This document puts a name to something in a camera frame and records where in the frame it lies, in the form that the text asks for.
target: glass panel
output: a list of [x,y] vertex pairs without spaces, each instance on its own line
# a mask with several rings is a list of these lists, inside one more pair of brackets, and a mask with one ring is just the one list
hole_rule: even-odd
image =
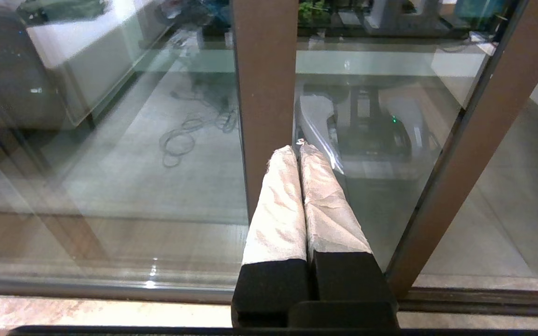
[[538,291],[538,85],[414,285]]
[[474,25],[466,2],[299,3],[294,135],[331,160],[383,270],[517,3]]
[[0,280],[233,288],[228,0],[0,3]]

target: floor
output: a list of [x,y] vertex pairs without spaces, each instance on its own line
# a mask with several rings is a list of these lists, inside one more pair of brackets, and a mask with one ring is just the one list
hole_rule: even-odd
[[[20,176],[0,174],[0,212],[246,225],[240,137],[216,127],[214,97],[207,97],[229,94],[226,91],[235,90],[235,79],[168,72],[156,81],[155,76],[139,78],[83,140],[76,139],[81,130],[29,138],[49,168]],[[205,83],[203,92],[194,81]],[[186,121],[200,129],[183,131]],[[167,149],[188,153],[164,155],[160,141],[167,132],[173,132]],[[15,194],[1,187],[9,184]],[[41,202],[43,195],[48,202]]]
[[538,279],[538,105],[532,100],[422,273],[472,276],[477,283],[496,275],[517,289]]
[[[538,317],[399,312],[402,328],[538,329]],[[230,306],[0,296],[0,336],[21,325],[231,327]]]

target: door frame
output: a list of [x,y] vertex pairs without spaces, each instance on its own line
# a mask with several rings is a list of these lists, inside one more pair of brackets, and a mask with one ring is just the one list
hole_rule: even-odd
[[387,267],[399,299],[408,295],[538,83],[538,1],[523,0],[516,13],[452,127]]
[[292,144],[297,0],[231,0],[248,218],[273,151]]

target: cable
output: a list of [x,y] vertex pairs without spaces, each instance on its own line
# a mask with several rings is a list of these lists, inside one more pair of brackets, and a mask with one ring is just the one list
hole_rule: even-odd
[[201,117],[186,119],[180,128],[164,133],[159,138],[159,147],[163,152],[162,165],[165,168],[174,168],[182,162],[182,156],[190,153],[196,145],[192,132],[202,129],[205,125],[213,123],[215,127],[225,134],[231,133],[237,127],[238,112],[233,109],[229,112],[220,112],[211,121],[203,121]]

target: white fabric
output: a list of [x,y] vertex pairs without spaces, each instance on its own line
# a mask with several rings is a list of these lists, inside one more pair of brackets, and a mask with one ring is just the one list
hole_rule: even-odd
[[313,250],[372,253],[327,158],[308,144],[300,155],[309,260]]
[[291,146],[269,160],[242,264],[306,260],[306,227],[296,155]]

